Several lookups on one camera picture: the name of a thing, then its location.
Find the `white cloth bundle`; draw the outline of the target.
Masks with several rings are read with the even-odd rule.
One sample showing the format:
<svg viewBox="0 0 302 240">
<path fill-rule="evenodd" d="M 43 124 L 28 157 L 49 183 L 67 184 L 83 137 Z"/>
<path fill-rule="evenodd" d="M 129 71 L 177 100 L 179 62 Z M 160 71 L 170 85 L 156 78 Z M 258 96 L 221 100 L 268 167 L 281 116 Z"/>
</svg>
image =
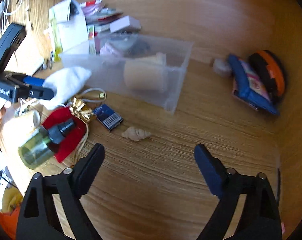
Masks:
<svg viewBox="0 0 302 240">
<path fill-rule="evenodd" d="M 44 88 L 50 88 L 54 97 L 50 100 L 40 100 L 40 104 L 48 110 L 54 110 L 68 99 L 76 95 L 91 77 L 89 69 L 75 66 L 62 68 L 47 77 L 43 83 Z"/>
</svg>

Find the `green glass dropper bottle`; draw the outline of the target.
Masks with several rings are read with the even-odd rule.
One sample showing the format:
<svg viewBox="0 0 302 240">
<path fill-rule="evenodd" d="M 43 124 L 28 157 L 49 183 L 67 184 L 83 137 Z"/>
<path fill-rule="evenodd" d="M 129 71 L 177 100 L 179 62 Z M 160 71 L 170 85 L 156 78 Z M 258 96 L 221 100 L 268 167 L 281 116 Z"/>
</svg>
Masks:
<svg viewBox="0 0 302 240">
<path fill-rule="evenodd" d="M 19 156 L 24 165 L 34 170 L 48 161 L 58 152 L 60 144 L 75 126 L 75 122 L 70 118 L 49 129 L 45 129 L 43 126 L 36 128 L 29 139 L 18 148 Z"/>
</svg>

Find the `red velvet gold-trim pouch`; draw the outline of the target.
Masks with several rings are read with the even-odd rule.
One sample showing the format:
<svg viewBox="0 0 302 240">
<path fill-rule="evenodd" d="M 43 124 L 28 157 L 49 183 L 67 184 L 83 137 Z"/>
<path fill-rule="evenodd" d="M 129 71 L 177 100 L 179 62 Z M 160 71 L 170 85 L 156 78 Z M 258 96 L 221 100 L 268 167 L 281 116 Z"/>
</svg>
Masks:
<svg viewBox="0 0 302 240">
<path fill-rule="evenodd" d="M 93 111 L 83 99 L 74 97 L 69 106 L 60 107 L 42 123 L 53 144 L 54 157 L 62 162 L 84 145 Z"/>
</svg>

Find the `blue Max staples box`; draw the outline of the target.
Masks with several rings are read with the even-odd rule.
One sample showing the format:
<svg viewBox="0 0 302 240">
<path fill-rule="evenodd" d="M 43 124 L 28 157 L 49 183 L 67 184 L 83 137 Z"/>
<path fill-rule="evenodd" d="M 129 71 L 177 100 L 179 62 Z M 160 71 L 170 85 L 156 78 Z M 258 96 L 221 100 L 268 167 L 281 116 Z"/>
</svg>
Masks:
<svg viewBox="0 0 302 240">
<path fill-rule="evenodd" d="M 97 120 L 110 132 L 123 122 L 122 116 L 110 108 L 107 104 L 102 104 L 93 110 Z"/>
</svg>

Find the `beige plastic lidded cup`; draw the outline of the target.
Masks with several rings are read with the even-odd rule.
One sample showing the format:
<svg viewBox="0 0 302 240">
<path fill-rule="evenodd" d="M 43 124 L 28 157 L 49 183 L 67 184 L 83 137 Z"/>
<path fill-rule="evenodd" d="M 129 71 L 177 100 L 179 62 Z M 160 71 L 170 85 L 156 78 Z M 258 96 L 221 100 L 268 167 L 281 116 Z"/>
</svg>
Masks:
<svg viewBox="0 0 302 240">
<path fill-rule="evenodd" d="M 123 71 L 124 83 L 131 90 L 152 90 L 164 93 L 167 90 L 168 71 L 166 54 L 127 61 Z"/>
</svg>

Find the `cream lotion tube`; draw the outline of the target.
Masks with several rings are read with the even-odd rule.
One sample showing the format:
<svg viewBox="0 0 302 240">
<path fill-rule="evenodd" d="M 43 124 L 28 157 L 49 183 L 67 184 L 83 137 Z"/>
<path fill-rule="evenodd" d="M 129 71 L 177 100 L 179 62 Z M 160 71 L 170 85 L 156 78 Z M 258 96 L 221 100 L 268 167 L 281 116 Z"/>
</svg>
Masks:
<svg viewBox="0 0 302 240">
<path fill-rule="evenodd" d="M 8 109 L 0 126 L 0 150 L 4 153 L 16 152 L 40 125 L 40 121 L 41 117 L 37 110 L 16 117 L 15 109 Z"/>
</svg>

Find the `yellow-green spray bottle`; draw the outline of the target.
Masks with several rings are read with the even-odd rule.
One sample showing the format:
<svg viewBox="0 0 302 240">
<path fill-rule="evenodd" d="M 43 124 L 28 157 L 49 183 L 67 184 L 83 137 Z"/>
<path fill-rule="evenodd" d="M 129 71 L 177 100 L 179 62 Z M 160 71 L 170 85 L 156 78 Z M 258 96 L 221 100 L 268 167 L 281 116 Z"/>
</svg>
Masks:
<svg viewBox="0 0 302 240">
<path fill-rule="evenodd" d="M 49 15 L 49 30 L 54 59 L 55 62 L 59 62 L 61 61 L 60 54 L 63 52 L 63 48 L 61 45 L 61 40 L 58 33 L 58 26 L 54 14 Z"/>
</svg>

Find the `fruit print carton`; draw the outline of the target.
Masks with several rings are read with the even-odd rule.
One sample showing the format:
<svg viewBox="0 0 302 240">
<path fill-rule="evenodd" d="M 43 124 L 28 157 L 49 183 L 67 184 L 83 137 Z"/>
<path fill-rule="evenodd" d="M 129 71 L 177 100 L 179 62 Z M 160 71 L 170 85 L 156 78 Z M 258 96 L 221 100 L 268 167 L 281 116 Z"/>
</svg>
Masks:
<svg viewBox="0 0 302 240">
<path fill-rule="evenodd" d="M 94 55 L 96 53 L 96 48 L 95 48 L 95 29 L 94 29 L 93 24 L 88 24 L 87 29 L 88 29 L 88 39 L 89 39 L 89 52 L 91 55 Z"/>
</svg>

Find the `white paper document stand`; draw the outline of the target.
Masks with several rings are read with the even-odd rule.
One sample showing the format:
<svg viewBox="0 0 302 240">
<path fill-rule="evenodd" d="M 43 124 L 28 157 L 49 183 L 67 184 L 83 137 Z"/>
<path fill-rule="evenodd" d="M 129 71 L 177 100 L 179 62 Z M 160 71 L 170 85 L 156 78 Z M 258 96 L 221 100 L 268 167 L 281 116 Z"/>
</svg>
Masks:
<svg viewBox="0 0 302 240">
<path fill-rule="evenodd" d="M 88 41 L 85 16 L 76 0 L 63 0 L 48 12 L 54 38 L 63 52 Z"/>
</svg>

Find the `pink round compact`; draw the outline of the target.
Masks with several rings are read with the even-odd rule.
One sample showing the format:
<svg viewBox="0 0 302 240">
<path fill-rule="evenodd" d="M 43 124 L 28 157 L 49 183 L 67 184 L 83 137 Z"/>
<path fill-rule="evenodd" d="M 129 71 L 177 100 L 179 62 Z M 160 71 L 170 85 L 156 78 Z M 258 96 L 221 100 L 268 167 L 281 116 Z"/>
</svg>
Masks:
<svg viewBox="0 0 302 240">
<path fill-rule="evenodd" d="M 123 51 L 117 49 L 109 42 L 106 42 L 99 50 L 99 55 L 108 60 L 118 60 L 123 57 Z"/>
</svg>

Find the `stack of packets and cards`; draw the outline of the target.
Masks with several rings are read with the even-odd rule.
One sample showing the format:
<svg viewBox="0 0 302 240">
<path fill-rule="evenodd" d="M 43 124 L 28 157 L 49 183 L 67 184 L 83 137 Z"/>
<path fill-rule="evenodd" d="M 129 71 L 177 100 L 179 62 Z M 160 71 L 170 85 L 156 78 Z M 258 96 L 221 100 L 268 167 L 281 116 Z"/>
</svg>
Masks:
<svg viewBox="0 0 302 240">
<path fill-rule="evenodd" d="M 80 3 L 87 25 L 93 25 L 95 32 L 101 33 L 110 30 L 110 24 L 118 20 L 123 11 L 107 7 L 103 0 L 91 0 Z"/>
</svg>

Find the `white bowl in bin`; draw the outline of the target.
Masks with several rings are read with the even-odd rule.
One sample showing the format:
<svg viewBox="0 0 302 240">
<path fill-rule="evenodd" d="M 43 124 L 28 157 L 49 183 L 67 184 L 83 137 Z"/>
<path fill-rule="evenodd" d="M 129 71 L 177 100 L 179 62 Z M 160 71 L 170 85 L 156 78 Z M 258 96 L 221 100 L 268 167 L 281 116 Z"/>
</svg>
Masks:
<svg viewBox="0 0 302 240">
<path fill-rule="evenodd" d="M 127 55 L 137 43 L 138 38 L 138 34 L 112 34 L 106 38 L 105 43 L 109 42 L 117 49 L 123 51 L 123 55 Z"/>
</svg>

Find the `spiral seashell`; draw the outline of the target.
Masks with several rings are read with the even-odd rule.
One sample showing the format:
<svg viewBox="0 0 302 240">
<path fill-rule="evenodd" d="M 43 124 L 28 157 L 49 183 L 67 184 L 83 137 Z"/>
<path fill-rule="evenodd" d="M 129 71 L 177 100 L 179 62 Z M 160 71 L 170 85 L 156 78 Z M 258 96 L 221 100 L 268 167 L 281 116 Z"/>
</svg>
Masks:
<svg viewBox="0 0 302 240">
<path fill-rule="evenodd" d="M 150 132 L 136 127 L 129 127 L 121 134 L 123 138 L 127 138 L 132 141 L 140 141 L 150 137 L 151 135 L 152 134 Z"/>
</svg>

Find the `translucent plastic storage bin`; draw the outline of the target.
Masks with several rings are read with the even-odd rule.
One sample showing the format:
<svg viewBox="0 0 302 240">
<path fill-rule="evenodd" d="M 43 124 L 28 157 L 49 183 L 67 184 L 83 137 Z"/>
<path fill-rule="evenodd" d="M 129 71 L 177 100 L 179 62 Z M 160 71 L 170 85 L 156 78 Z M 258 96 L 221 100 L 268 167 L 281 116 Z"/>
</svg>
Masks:
<svg viewBox="0 0 302 240">
<path fill-rule="evenodd" d="M 174 113 L 192 42 L 141 34 L 102 34 L 64 51 L 65 68 L 91 71 L 90 87 L 137 98 Z"/>
</svg>

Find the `small white cardboard box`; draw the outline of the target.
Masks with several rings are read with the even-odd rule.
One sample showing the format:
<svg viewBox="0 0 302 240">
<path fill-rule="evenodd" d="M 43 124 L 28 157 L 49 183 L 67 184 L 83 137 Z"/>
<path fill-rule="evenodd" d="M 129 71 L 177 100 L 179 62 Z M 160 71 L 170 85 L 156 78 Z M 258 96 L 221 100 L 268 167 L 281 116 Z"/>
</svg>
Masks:
<svg viewBox="0 0 302 240">
<path fill-rule="evenodd" d="M 110 23 L 111 33 L 119 33 L 122 31 L 140 31 L 140 30 L 141 30 L 140 21 L 131 16 L 124 16 Z"/>
</svg>

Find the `blue fabric pouch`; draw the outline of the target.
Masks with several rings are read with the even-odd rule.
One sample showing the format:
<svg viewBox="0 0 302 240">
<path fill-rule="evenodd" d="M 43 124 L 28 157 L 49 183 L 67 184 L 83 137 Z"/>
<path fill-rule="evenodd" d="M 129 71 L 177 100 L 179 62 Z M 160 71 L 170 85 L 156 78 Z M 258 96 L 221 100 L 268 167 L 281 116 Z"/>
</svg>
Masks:
<svg viewBox="0 0 302 240">
<path fill-rule="evenodd" d="M 255 109 L 263 109 L 271 114 L 279 115 L 265 85 L 252 67 L 234 54 L 228 55 L 227 62 L 235 78 L 234 95 Z"/>
</svg>

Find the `black orange round case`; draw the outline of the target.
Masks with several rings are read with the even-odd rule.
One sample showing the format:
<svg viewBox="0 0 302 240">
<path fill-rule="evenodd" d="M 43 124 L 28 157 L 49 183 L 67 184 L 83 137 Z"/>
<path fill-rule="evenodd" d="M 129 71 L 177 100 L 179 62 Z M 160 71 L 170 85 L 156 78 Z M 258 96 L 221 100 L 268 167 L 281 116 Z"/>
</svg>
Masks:
<svg viewBox="0 0 302 240">
<path fill-rule="evenodd" d="M 271 101 L 279 103 L 287 86 L 286 73 L 280 60 L 269 50 L 259 50 L 248 57 L 248 62 L 265 85 Z"/>
</svg>

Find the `small white round container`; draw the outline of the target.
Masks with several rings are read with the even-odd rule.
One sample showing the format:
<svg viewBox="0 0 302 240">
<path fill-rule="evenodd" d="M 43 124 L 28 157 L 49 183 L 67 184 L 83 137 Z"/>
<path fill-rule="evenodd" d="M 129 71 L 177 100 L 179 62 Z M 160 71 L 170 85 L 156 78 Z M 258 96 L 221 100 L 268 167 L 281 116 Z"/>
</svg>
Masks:
<svg viewBox="0 0 302 240">
<path fill-rule="evenodd" d="M 212 69 L 221 77 L 231 77 L 233 72 L 227 61 L 224 61 L 223 59 L 214 59 Z"/>
</svg>

